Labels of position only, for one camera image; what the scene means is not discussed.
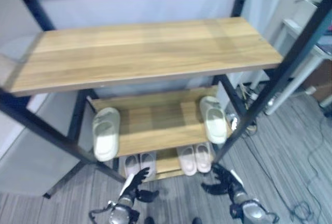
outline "black metal frame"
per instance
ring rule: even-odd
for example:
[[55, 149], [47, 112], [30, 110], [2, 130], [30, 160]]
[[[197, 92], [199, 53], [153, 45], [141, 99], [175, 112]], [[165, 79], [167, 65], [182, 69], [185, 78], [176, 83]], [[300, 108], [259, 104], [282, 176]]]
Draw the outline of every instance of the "black metal frame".
[[242, 116], [237, 129], [230, 135], [223, 147], [218, 151], [214, 158], [214, 162], [219, 162], [220, 159], [223, 158], [275, 93], [285, 86], [288, 78], [306, 58], [318, 39], [327, 30], [332, 19], [331, 5], [332, 0], [322, 0], [318, 9], [315, 11], [302, 33], [285, 56], [283, 62], [274, 71], [273, 78], [264, 87], [257, 100], [250, 106], [246, 114]]
[[124, 183], [126, 179], [110, 167], [96, 160], [93, 153], [83, 150], [77, 143], [79, 138], [79, 132], [81, 129], [82, 119], [84, 115], [84, 108], [86, 104], [87, 96], [95, 97], [90, 95], [91, 90], [81, 90], [78, 92], [76, 105], [74, 108], [70, 129], [68, 136], [64, 136], [62, 133], [57, 131], [55, 128], [46, 123], [43, 119], [33, 114], [25, 107], [16, 107], [15, 105], [9, 104], [17, 99], [10, 93], [6, 93], [0, 88], [0, 110], [30, 129], [32, 132], [41, 136], [51, 144], [57, 146], [63, 151], [71, 154], [75, 158], [79, 159], [85, 164], [95, 164], [96, 169], [103, 172], [104, 174], [114, 178], [115, 180]]
[[[24, 0], [24, 2], [44, 31], [54, 29], [54, 26], [48, 19], [38, 0]], [[241, 15], [244, 2], [245, 0], [235, 0], [232, 17]], [[266, 106], [267, 102], [285, 85], [291, 73], [304, 60], [310, 49], [327, 29], [331, 17], [331, 0], [323, 0], [286, 55], [284, 61], [275, 70], [271, 81], [265, 86], [258, 99], [251, 105], [248, 111], [245, 110], [242, 101], [235, 93], [227, 76], [220, 75], [214, 77], [213, 83], [216, 84], [219, 81], [222, 82], [232, 104], [241, 117], [238, 128], [227, 139], [222, 149], [217, 152], [214, 159], [215, 162], [218, 162], [225, 155], [248, 125], [252, 123], [255, 117]], [[87, 152], [78, 146], [79, 133], [87, 97], [92, 99], [98, 98], [92, 89], [79, 91], [67, 136], [64, 136], [43, 119], [28, 111], [26, 109], [26, 98], [17, 98], [12, 94], [5, 92], [2, 88], [0, 88], [0, 110], [26, 126], [37, 135], [43, 137], [45, 140], [76, 157], [81, 162], [85, 164], [95, 164], [97, 170], [123, 183], [125, 181], [124, 177], [104, 163], [98, 162], [91, 152]]]

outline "robotic finger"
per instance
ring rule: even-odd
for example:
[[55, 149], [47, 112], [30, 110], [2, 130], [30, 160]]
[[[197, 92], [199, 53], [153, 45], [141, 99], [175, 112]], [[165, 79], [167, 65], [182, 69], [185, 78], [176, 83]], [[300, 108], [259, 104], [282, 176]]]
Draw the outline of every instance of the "robotic finger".
[[244, 224], [272, 224], [279, 221], [277, 214], [268, 212], [258, 200], [248, 196], [243, 182], [234, 171], [229, 171], [218, 163], [212, 164], [212, 171], [220, 183], [213, 185], [202, 183], [201, 186], [209, 194], [229, 195], [232, 201], [229, 212], [233, 219], [240, 218]]

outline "cable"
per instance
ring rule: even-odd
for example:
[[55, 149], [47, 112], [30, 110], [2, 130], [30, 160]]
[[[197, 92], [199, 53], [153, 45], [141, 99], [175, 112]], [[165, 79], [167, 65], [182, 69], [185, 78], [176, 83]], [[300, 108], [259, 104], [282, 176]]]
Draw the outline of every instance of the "cable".
[[[314, 170], [314, 176], [311, 177], [311, 179], [309, 180], [309, 182], [307, 183], [306, 185], [306, 190], [310, 193], [311, 197], [313, 197], [313, 199], [315, 200], [315, 202], [317, 203], [318, 207], [319, 207], [319, 213], [318, 213], [318, 216], [317, 216], [317, 221], [316, 223], [318, 224], [319, 223], [319, 219], [320, 219], [320, 216], [321, 216], [321, 213], [322, 213], [322, 205], [321, 203], [319, 202], [319, 200], [317, 199], [317, 197], [310, 191], [309, 187], [311, 185], [311, 183], [316, 179], [318, 178], [318, 171], [317, 169], [313, 166], [312, 162], [311, 162], [311, 157], [314, 155], [314, 153], [319, 150], [324, 142], [325, 142], [325, 137], [324, 137], [324, 134], [323, 134], [323, 131], [322, 131], [322, 123], [323, 123], [323, 120], [324, 120], [325, 117], [322, 117], [321, 120], [320, 120], [320, 133], [321, 133], [321, 136], [322, 136], [322, 141], [312, 150], [309, 151], [309, 154], [307, 156], [307, 161], [308, 163], [310, 164], [310, 166], [312, 167], [312, 169]], [[271, 181], [274, 189], [276, 190], [279, 198], [281, 199], [281, 201], [283, 202], [283, 204], [285, 205], [285, 207], [287, 208], [287, 210], [289, 211], [290, 213], [290, 218], [291, 220], [293, 221], [294, 218], [298, 219], [300, 221], [300, 223], [302, 224], [307, 224], [308, 221], [312, 220], [314, 218], [314, 211], [311, 209], [310, 205], [308, 202], [306, 201], [301, 201], [299, 202], [298, 204], [296, 204], [293, 208], [289, 207], [289, 205], [286, 203], [285, 199], [283, 198], [283, 196], [281, 195], [281, 193], [279, 192], [277, 186], [275, 185], [275, 182], [270, 174], [270, 172], [267, 170], [267, 166], [264, 164], [265, 168], [263, 167], [262, 163], [258, 160], [258, 158], [256, 157], [256, 155], [254, 154], [253, 150], [251, 149], [251, 147], [249, 146], [248, 142], [247, 142], [247, 139], [244, 138], [244, 141], [245, 141], [245, 144], [246, 146], [248, 147], [249, 151], [251, 152], [251, 154], [253, 155], [253, 157], [255, 158], [255, 160], [257, 161], [258, 165], [260, 166], [260, 168], [262, 169], [262, 171], [264, 172], [264, 174], [266, 175], [266, 177]], [[252, 142], [253, 146], [255, 147], [256, 149], [256, 152], [259, 154], [258, 152], [258, 149], [255, 145], [254, 142]]]
[[[249, 109], [248, 99], [245, 96], [245, 94], [247, 94], [249, 96], [250, 96], [250, 94], [247, 92], [247, 90], [246, 90], [245, 86], [243, 85], [243, 83], [239, 83], [239, 85], [240, 85], [240, 89], [241, 89], [241, 93], [242, 93], [242, 97], [243, 97], [242, 100], [243, 100], [245, 109], [248, 110]], [[257, 126], [256, 118], [255, 118], [253, 120], [253, 123], [246, 128], [246, 132], [247, 132], [248, 136], [253, 136], [257, 133], [257, 131], [258, 131], [258, 126]]]

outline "slide sandal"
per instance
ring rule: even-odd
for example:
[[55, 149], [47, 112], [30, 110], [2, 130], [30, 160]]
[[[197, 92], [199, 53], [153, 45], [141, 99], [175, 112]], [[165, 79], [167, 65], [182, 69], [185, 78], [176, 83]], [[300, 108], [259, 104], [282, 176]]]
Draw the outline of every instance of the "slide sandal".
[[180, 166], [185, 175], [192, 176], [197, 172], [193, 146], [182, 146], [176, 149]]
[[120, 114], [115, 108], [104, 108], [94, 117], [93, 151], [99, 161], [110, 160], [118, 153], [119, 128]]
[[137, 154], [121, 157], [124, 160], [124, 173], [128, 178], [131, 174], [136, 175], [140, 170], [140, 161]]
[[205, 96], [199, 103], [208, 140], [214, 144], [223, 144], [227, 139], [225, 112], [217, 98]]
[[156, 152], [146, 152], [140, 154], [141, 170], [150, 167], [149, 174], [146, 175], [147, 179], [153, 179], [156, 174]]
[[195, 151], [196, 165], [199, 172], [207, 173], [211, 170], [210, 143], [205, 142], [193, 146]]

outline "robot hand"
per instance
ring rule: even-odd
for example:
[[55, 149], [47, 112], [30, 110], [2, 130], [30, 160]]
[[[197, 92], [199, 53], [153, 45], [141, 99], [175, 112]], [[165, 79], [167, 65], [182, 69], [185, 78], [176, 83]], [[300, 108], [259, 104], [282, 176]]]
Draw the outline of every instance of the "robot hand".
[[266, 209], [256, 199], [251, 199], [243, 188], [240, 178], [235, 172], [225, 169], [218, 163], [212, 164], [212, 171], [219, 184], [201, 186], [205, 192], [213, 195], [228, 194], [232, 201], [229, 207], [233, 219], [240, 218], [244, 224], [271, 224], [279, 221], [279, 216]]
[[108, 224], [135, 224], [140, 216], [138, 211], [132, 209], [135, 199], [149, 203], [159, 195], [159, 191], [151, 192], [148, 190], [139, 190], [139, 185], [146, 179], [149, 169], [150, 168], [142, 169], [136, 175], [130, 175], [128, 177], [116, 203], [109, 201], [105, 208], [90, 211], [89, 217], [92, 223], [97, 224], [93, 214], [110, 210]]

